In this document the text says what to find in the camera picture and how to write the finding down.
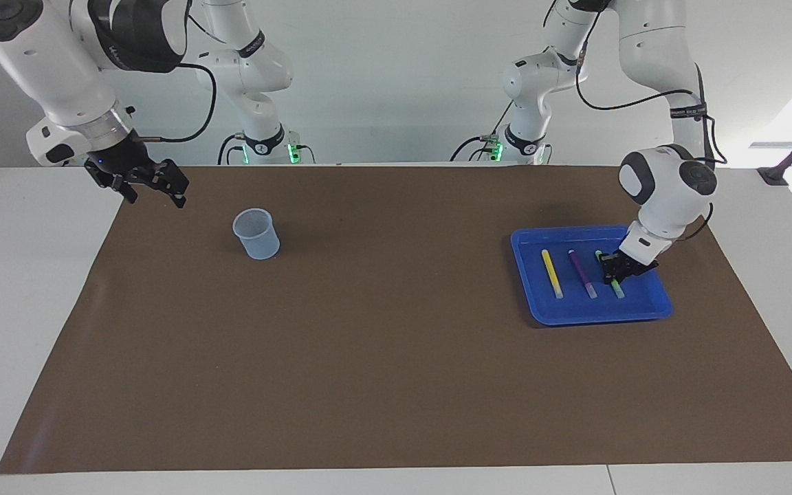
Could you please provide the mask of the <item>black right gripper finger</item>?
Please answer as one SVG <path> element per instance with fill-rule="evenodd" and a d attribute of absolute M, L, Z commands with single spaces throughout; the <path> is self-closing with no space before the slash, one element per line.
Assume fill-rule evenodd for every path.
<path fill-rule="evenodd" d="M 166 194 L 178 209 L 182 209 L 186 204 L 185 194 L 188 186 L 189 179 L 173 160 L 165 159 L 154 164 L 152 188 Z"/>
<path fill-rule="evenodd" d="M 136 199 L 138 199 L 138 194 L 136 194 L 135 189 L 129 182 L 124 181 L 121 175 L 98 176 L 98 184 L 100 184 L 101 188 L 111 189 L 119 195 L 122 195 L 124 200 L 129 204 L 134 204 Z"/>

